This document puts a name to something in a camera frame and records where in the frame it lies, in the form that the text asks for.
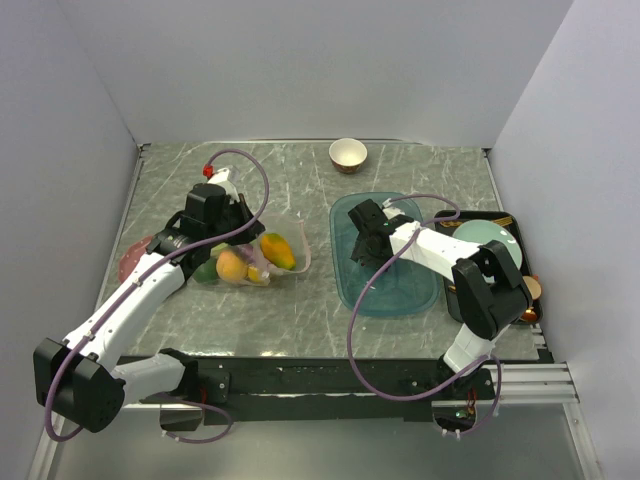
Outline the pale green cabbage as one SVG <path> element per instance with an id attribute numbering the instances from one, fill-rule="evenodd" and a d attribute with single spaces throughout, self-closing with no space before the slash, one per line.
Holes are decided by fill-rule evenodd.
<path id="1" fill-rule="evenodd" d="M 210 250 L 210 257 L 211 258 L 217 258 L 223 251 L 225 251 L 227 248 L 229 247 L 228 244 L 226 243 L 221 243 L 218 244 L 216 246 L 214 246 L 211 250 Z"/>

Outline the purple eggplant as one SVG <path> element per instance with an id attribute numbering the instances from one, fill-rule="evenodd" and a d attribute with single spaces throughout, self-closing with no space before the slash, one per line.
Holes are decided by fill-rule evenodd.
<path id="1" fill-rule="evenodd" d="M 266 271 L 268 269 L 269 262 L 264 257 L 259 246 L 254 246 L 253 244 L 242 244 L 234 246 L 234 249 L 248 265 L 255 266 L 258 270 L 262 271 Z"/>

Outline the orange fruit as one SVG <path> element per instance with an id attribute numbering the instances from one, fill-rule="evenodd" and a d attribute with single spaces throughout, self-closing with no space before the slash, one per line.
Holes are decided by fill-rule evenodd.
<path id="1" fill-rule="evenodd" d="M 246 279 L 248 264 L 232 250 L 225 250 L 217 258 L 216 272 L 223 281 L 238 284 Z"/>

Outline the yellow green mango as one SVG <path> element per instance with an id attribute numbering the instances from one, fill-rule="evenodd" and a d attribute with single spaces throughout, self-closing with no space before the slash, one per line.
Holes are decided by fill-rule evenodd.
<path id="1" fill-rule="evenodd" d="M 293 270 L 296 260 L 289 243 L 278 233 L 265 233 L 260 239 L 264 257 L 277 268 Z"/>

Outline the yellow lemon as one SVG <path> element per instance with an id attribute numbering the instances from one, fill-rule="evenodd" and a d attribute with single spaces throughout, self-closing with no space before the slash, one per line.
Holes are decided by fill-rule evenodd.
<path id="1" fill-rule="evenodd" d="M 265 283 L 269 279 L 269 274 L 251 265 L 247 270 L 247 279 L 252 283 Z"/>

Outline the clear zip top bag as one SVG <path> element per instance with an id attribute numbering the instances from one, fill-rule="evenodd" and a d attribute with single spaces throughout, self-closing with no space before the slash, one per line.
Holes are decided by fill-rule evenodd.
<path id="1" fill-rule="evenodd" d="M 197 240 L 243 226 L 253 218 L 246 200 L 232 182 L 234 169 L 203 168 L 204 183 L 195 185 L 185 202 L 184 224 Z M 239 235 L 211 247 L 199 266 L 196 282 L 266 286 L 271 280 L 305 272 L 311 262 L 303 221 L 284 214 L 264 214 Z"/>

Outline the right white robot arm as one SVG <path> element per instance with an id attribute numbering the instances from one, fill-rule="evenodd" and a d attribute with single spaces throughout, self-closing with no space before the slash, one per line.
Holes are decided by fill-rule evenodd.
<path id="1" fill-rule="evenodd" d="M 533 296 L 507 247 L 458 240 L 436 232 L 395 208 L 389 198 L 367 199 L 349 211 L 358 231 L 351 258 L 377 271 L 397 260 L 425 267 L 455 287 L 462 327 L 443 356 L 439 390 L 460 398 L 473 384 L 470 365 L 492 352 L 495 341 L 525 311 Z"/>

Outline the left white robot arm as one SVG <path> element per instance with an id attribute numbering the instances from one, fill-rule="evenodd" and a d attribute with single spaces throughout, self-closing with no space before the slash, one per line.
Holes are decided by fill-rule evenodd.
<path id="1" fill-rule="evenodd" d="M 127 365 L 118 361 L 158 307 L 209 260 L 214 245 L 247 243 L 264 230 L 237 191 L 232 168 L 206 166 L 204 174 L 206 182 L 191 189 L 184 208 L 152 237 L 112 296 L 62 341 L 46 338 L 35 349 L 36 397 L 52 439 L 64 438 L 53 428 L 53 414 L 97 433 L 123 406 L 147 397 L 200 399 L 198 365 L 186 354 L 165 349 Z"/>

